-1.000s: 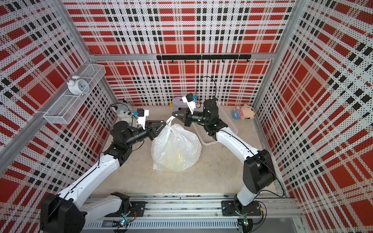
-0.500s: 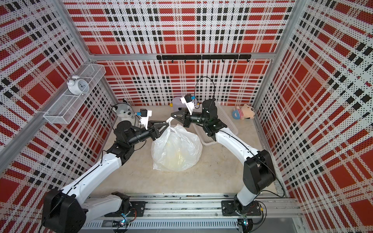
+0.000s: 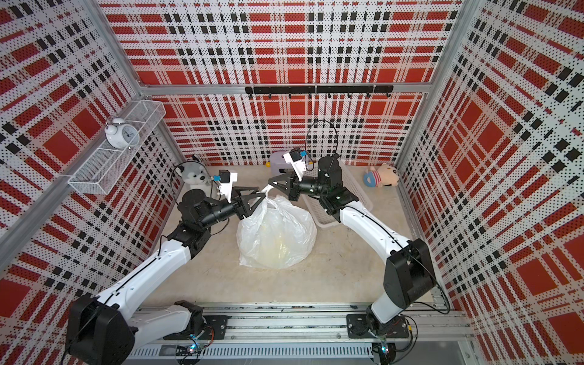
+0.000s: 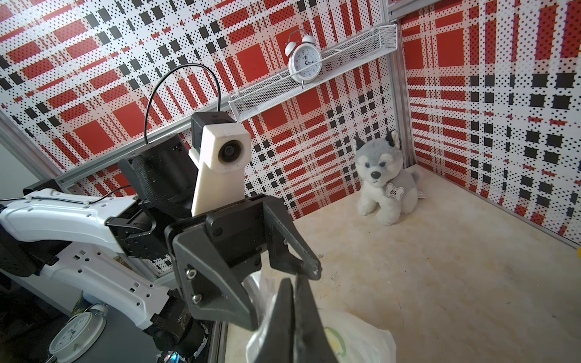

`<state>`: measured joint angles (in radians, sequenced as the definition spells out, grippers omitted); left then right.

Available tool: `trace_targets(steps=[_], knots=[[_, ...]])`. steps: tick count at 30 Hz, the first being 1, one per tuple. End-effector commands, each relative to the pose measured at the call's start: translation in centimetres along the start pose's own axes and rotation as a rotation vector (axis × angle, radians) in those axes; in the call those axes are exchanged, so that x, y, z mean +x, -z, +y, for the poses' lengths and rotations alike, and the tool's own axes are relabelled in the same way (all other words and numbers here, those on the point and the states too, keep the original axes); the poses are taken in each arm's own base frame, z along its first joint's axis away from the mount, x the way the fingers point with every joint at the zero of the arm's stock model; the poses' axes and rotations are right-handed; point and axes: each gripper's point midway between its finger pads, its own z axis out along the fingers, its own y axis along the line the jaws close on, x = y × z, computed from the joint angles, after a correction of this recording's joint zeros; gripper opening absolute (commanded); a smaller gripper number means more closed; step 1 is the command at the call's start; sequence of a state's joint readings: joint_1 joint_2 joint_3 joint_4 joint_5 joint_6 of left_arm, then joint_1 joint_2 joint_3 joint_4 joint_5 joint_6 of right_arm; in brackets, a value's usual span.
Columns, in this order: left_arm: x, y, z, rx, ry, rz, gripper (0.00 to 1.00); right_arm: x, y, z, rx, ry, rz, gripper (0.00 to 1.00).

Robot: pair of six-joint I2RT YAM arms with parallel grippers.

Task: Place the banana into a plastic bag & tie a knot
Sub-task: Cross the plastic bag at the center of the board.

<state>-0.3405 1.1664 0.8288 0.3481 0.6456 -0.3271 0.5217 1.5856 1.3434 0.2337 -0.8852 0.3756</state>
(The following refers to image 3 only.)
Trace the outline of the white perforated plastic basket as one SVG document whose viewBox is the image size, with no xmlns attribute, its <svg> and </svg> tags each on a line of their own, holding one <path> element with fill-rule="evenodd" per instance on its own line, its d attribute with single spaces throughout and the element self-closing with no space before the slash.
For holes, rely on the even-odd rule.
<svg viewBox="0 0 584 365">
<path fill-rule="evenodd" d="M 357 182 L 351 171 L 342 161 L 339 162 L 339 167 L 342 171 L 343 187 L 346 190 L 331 197 L 332 208 L 342 208 L 347 205 L 351 197 L 348 193 L 351 193 L 362 204 L 361 210 L 366 209 L 372 211 L 374 207 L 373 202 L 362 189 L 359 182 Z M 302 195 L 301 199 L 304 201 L 308 212 L 312 215 L 316 226 L 327 229 L 340 225 L 340 222 L 335 216 L 329 214 L 331 210 L 326 211 L 318 199 L 310 198 L 307 195 Z"/>
</svg>

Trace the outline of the translucent white plastic bag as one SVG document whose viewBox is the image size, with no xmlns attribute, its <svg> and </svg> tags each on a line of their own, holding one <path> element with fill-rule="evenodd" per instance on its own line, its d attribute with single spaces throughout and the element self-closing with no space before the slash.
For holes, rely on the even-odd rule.
<svg viewBox="0 0 584 365">
<path fill-rule="evenodd" d="M 254 269 L 288 269 L 305 260 L 316 243 L 312 215 L 284 196 L 266 197 L 237 227 L 240 265 Z"/>
</svg>

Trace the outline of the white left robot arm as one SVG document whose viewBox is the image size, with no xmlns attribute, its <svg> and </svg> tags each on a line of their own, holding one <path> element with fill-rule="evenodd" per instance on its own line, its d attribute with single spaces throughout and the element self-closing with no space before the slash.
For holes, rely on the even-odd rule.
<svg viewBox="0 0 584 365">
<path fill-rule="evenodd" d="M 85 294 L 69 308 L 65 353 L 86 364 L 122 364 L 137 348 L 169 335 L 212 332 L 202 307 L 177 301 L 165 310 L 138 313 L 142 303 L 176 270 L 194 259 L 211 238 L 212 226 L 250 217 L 265 199 L 256 187 L 236 186 L 229 199 L 200 189 L 185 193 L 176 229 L 126 277 L 96 296 Z"/>
</svg>

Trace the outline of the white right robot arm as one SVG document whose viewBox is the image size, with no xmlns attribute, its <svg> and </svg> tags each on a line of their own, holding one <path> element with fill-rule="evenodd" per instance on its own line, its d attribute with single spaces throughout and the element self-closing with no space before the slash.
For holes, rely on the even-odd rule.
<svg viewBox="0 0 584 365">
<path fill-rule="evenodd" d="M 321 158 L 318 174 L 307 176 L 305 152 L 295 148 L 283 154 L 293 172 L 272 177 L 269 185 L 296 201 L 301 195 L 319 202 L 326 214 L 358 234 L 385 263 L 384 293 L 366 311 L 367 330 L 387 335 L 400 323 L 401 313 L 437 285 L 428 245 L 409 240 L 374 217 L 344 186 L 337 154 Z"/>
</svg>

